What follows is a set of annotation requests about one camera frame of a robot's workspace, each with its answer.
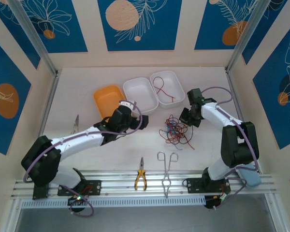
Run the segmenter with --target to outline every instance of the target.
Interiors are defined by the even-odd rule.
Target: blue panel
[[[262,19],[260,20],[258,26],[256,27],[254,33],[252,34],[247,46],[245,47],[242,55],[245,60],[245,63],[248,64],[251,57],[257,50],[261,41],[265,37],[266,33],[274,23],[281,9],[286,4],[287,0],[272,0],[263,14]]]
[[[208,0],[194,49],[234,49],[256,3],[256,0]]]
[[[174,50],[181,0],[98,0],[108,51]]]
[[[290,144],[290,30],[253,82],[282,149]]]
[[[21,3],[49,53],[87,52],[72,0]]]
[[[28,59],[31,61],[33,66],[37,69],[41,59],[40,56],[38,55],[30,40],[22,30],[17,19],[12,14],[9,6],[2,2],[0,2],[0,19],[5,24],[10,33],[13,35],[14,39],[17,41],[17,43],[24,51]]]
[[[6,155],[30,82],[0,47],[0,153]]]

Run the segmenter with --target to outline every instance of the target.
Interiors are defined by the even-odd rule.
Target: floor
[[[240,195],[217,211],[203,206],[95,208],[91,218],[68,209],[22,210],[15,232],[272,232],[264,196]]]
[[[44,134],[48,138],[70,135],[76,116],[79,114],[79,130],[83,131],[101,117],[93,100],[93,92],[103,86],[116,84],[120,88],[125,81],[135,77],[146,77],[155,72],[171,70],[176,73],[183,90],[205,89],[211,86],[229,88],[223,67],[147,67],[147,68],[66,68],[60,75],[58,88],[50,110]],[[227,100],[229,95],[223,90],[210,90],[204,94],[217,101]],[[144,157],[146,170],[162,170],[163,163],[157,161],[157,153],[164,151],[179,154],[177,163],[171,170],[203,170],[220,157],[221,133],[208,121],[203,120],[199,128],[194,128],[191,145],[168,145],[159,136],[159,129],[165,129],[165,120],[170,114],[179,117],[183,108],[190,108],[188,98],[183,104],[170,109],[157,108],[149,117],[146,129],[121,138],[101,147],[90,148],[65,159],[61,165],[80,170],[136,170]],[[233,102],[223,108],[237,116]]]

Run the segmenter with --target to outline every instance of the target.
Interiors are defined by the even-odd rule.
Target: metal frame
[[[134,181],[136,171],[89,171],[83,170],[81,173],[87,180],[100,180],[101,194],[100,196],[91,196],[91,198],[126,198],[126,197],[163,197],[162,179],[164,171],[147,171],[147,189],[146,191],[134,190]],[[218,192],[205,194],[189,194],[186,187],[183,186],[183,181],[186,178],[201,178],[202,171],[170,171],[170,180],[172,182],[169,195],[170,197],[180,196],[212,196],[219,195]],[[262,183],[255,188],[245,188],[240,194],[270,194],[276,193],[276,187],[270,174],[261,175]],[[242,182],[229,180],[231,194],[242,186]],[[142,189],[143,180],[139,181],[139,187]],[[26,184],[22,180],[17,180],[11,199],[32,199],[34,184]],[[48,197],[50,199],[67,199],[57,195],[58,185],[50,184]]]
[[[30,19],[28,18],[27,14],[25,13],[24,9],[21,6],[21,3],[18,0],[7,0],[9,3],[9,6],[16,16],[16,19],[20,23],[21,27],[23,28],[24,32],[30,39],[31,43],[37,50],[38,54],[40,55],[41,59],[49,69],[49,71],[54,75],[54,80],[50,89],[50,93],[47,99],[46,107],[44,110],[41,126],[39,129],[38,136],[41,136],[43,134],[46,121],[50,112],[50,108],[55,96],[56,88],[59,81],[59,75],[58,71],[56,70],[51,58],[48,55],[48,52],[42,43],[39,35],[37,34],[36,30],[34,29],[34,26],[30,22]],[[259,1],[258,5],[256,6],[254,12],[252,13],[248,24],[242,34],[242,36],[239,39],[239,42],[237,43],[233,54],[230,58],[230,61],[228,62],[227,67],[225,68],[228,82],[230,89],[233,93],[234,98],[234,104],[236,107],[236,110],[238,112],[238,117],[241,120],[244,120],[244,116],[241,111],[240,102],[238,101],[236,89],[234,89],[234,86],[232,84],[232,77],[230,76],[230,70],[233,68],[235,62],[240,57],[242,51],[244,50],[245,46],[247,45],[252,33],[254,32],[257,24],[259,23],[260,19],[262,18],[262,15],[264,11],[266,10],[266,7],[268,6],[269,2],[271,0],[264,0]],[[102,181],[102,188],[101,188],[101,196],[99,197],[90,197],[90,200],[96,202],[103,202],[97,203],[95,205],[96,207],[118,207],[116,205],[116,199],[121,200],[122,202],[120,206],[133,206],[131,205],[131,202],[127,200],[127,197],[129,199],[140,199],[140,200],[148,200],[148,197],[150,199],[156,199],[158,201],[154,202],[153,205],[159,204],[162,199],[165,199],[163,196],[163,188],[161,185],[161,179],[163,178],[164,172],[150,172],[148,171],[146,173],[147,176],[147,190],[146,191],[135,191],[134,190],[134,180],[135,180],[135,172],[111,172],[111,171],[82,171],[84,176],[87,179],[99,179]],[[170,187],[170,193],[169,193],[169,199],[171,203],[169,202],[163,202],[164,204],[174,204],[180,205],[184,204],[186,205],[195,205],[195,204],[201,204],[200,202],[192,202],[193,199],[202,199],[204,195],[200,196],[199,194],[188,194],[187,189],[182,186],[182,181],[188,177],[201,177],[202,172],[201,171],[173,171],[170,172],[170,178],[172,181],[172,185]],[[264,194],[266,197],[266,200],[268,202],[268,206],[271,212],[272,219],[275,224],[275,228],[277,231],[280,232],[290,232],[290,223],[288,222],[288,217],[282,209],[282,204],[280,202],[280,198],[277,195],[276,187],[274,184],[274,181],[270,174],[261,174],[262,184],[256,188],[245,188],[243,191],[240,192],[240,194]],[[238,188],[241,187],[241,182],[231,181],[230,187],[232,192],[234,193]],[[67,197],[59,197],[57,196],[57,188],[56,185],[50,185],[49,190],[49,198],[47,200],[44,200],[46,202],[45,205],[36,204],[34,201],[32,201],[32,193],[33,193],[33,184],[25,184],[21,180],[16,181],[15,188],[13,190],[13,194],[11,197],[10,204],[10,212],[6,220],[6,224],[3,225],[1,232],[13,232],[16,229],[16,224],[18,221],[18,217],[20,214],[20,209],[22,207],[35,207],[35,208],[56,208],[56,207],[65,207],[65,204],[63,204],[64,201],[66,201]]]
[[[45,63],[46,67],[53,74],[53,76],[56,76],[57,69],[55,68],[51,58],[49,57],[47,49],[45,48],[40,36],[38,35],[36,29],[31,23],[21,3],[18,0],[7,0],[7,2],[11,11],[18,20],[20,26],[22,27],[33,47],[41,57],[41,60]]]
[[[259,24],[266,8],[270,4],[271,0],[260,0],[251,14],[251,17],[248,20],[248,23],[239,38],[234,51],[231,55],[231,58],[227,64],[227,72],[231,71],[236,61],[242,55],[243,50],[245,49],[247,43],[249,42],[253,32],[255,31],[257,25]]]

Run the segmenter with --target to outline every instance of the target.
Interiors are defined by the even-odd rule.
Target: white table surface
[[[229,89],[223,67],[64,68],[44,134],[50,139],[70,135],[78,114],[79,130],[89,128],[101,121],[92,97],[95,90],[109,84],[116,84],[122,89],[127,80],[149,78],[151,74],[163,70],[176,73],[185,93],[193,88],[202,90],[211,86]],[[229,98],[227,92],[219,89],[209,90],[204,96],[218,102]],[[203,120],[199,128],[194,128],[190,144],[195,150],[189,145],[179,145],[183,150],[177,150],[174,145],[166,144],[158,134],[159,129],[166,129],[164,122],[169,115],[179,118],[184,107],[190,108],[187,96],[178,107],[158,107],[149,116],[149,124],[144,130],[104,146],[82,151],[65,159],[62,165],[79,170],[136,170],[141,157],[144,157],[145,170],[163,170],[163,162],[157,160],[157,152],[164,151],[167,160],[172,152],[179,154],[179,160],[171,164],[171,170],[203,170],[220,157],[221,133],[210,122]],[[222,107],[237,117],[233,102]]]

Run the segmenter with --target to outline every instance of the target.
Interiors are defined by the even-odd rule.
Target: orange circle
[[[47,29],[47,30],[43,31],[43,35],[50,40],[55,38],[55,33],[52,30]]]
[[[209,3],[212,5],[217,4],[218,2],[220,2],[220,0],[209,0]]]
[[[8,4],[6,0],[0,0],[0,2],[3,3],[3,4],[5,4],[5,5]]]
[[[116,0],[105,11],[107,23],[115,30],[129,30],[139,22],[139,13],[127,0]]]
[[[0,85],[0,115],[11,119],[15,117],[19,106],[19,96],[16,88],[10,84]]]
[[[222,42],[225,45],[236,45],[241,34],[246,27],[247,21],[240,21],[234,25],[229,26],[222,35]]]
[[[282,106],[288,103],[288,94],[285,92],[281,92],[278,96],[278,103]]]

